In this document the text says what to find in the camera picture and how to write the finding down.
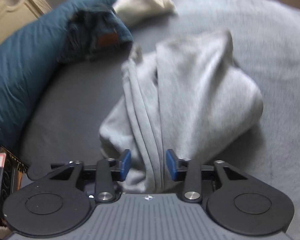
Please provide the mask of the cream white garment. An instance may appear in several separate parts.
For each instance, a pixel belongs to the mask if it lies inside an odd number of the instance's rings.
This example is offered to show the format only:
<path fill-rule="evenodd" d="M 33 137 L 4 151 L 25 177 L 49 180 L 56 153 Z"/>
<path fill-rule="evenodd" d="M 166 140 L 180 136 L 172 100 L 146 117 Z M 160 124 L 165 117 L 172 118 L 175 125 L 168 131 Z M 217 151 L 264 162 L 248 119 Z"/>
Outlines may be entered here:
<path fill-rule="evenodd" d="M 113 8 L 121 21 L 132 27 L 146 19 L 174 12 L 175 5 L 172 0 L 117 0 Z"/>

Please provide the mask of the grey bed sheet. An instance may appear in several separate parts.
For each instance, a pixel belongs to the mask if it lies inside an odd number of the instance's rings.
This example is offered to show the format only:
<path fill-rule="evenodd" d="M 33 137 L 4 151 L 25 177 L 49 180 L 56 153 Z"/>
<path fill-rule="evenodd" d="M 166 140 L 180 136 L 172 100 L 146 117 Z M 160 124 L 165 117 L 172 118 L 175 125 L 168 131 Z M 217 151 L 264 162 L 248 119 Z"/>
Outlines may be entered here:
<path fill-rule="evenodd" d="M 144 53 L 176 34 L 228 29 L 234 59 L 260 87 L 260 122 L 223 152 L 222 159 L 287 194 L 295 215 L 288 234 L 300 239 L 300 10 L 273 0 L 172 0 L 176 14 L 135 29 Z M 83 61 L 55 75 L 20 144 L 21 160 L 63 163 L 102 158 L 102 121 L 123 93 L 121 64 L 129 50 Z"/>

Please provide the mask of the dark patterned box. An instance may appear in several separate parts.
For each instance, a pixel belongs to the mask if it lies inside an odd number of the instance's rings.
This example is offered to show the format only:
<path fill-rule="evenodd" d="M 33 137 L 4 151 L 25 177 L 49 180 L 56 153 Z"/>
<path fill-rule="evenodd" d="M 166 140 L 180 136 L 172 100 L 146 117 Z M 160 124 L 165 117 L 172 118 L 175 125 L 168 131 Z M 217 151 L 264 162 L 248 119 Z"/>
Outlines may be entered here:
<path fill-rule="evenodd" d="M 0 146 L 0 203 L 20 187 L 21 175 L 29 165 Z"/>

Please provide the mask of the light grey sweatshirt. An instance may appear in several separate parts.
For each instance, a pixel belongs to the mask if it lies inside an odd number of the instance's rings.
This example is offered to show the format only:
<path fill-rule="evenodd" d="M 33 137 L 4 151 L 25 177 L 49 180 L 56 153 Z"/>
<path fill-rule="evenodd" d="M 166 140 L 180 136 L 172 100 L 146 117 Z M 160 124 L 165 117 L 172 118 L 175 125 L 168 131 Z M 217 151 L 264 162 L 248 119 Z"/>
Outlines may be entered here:
<path fill-rule="evenodd" d="M 170 37 L 146 54 L 132 47 L 121 66 L 123 95 L 99 130 L 105 157 L 131 151 L 125 192 L 173 188 L 167 150 L 205 163 L 258 122 L 261 91 L 232 52 L 228 30 Z"/>

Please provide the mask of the teal blue jacket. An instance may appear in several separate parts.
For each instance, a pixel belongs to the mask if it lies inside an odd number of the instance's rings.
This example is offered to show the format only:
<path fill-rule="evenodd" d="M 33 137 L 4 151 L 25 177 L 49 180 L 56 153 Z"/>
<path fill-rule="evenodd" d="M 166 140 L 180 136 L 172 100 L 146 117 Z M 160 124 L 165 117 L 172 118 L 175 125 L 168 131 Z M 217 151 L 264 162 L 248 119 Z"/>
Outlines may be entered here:
<path fill-rule="evenodd" d="M 0 45 L 0 147 L 12 151 L 59 63 L 96 59 L 132 41 L 117 0 L 67 0 Z"/>

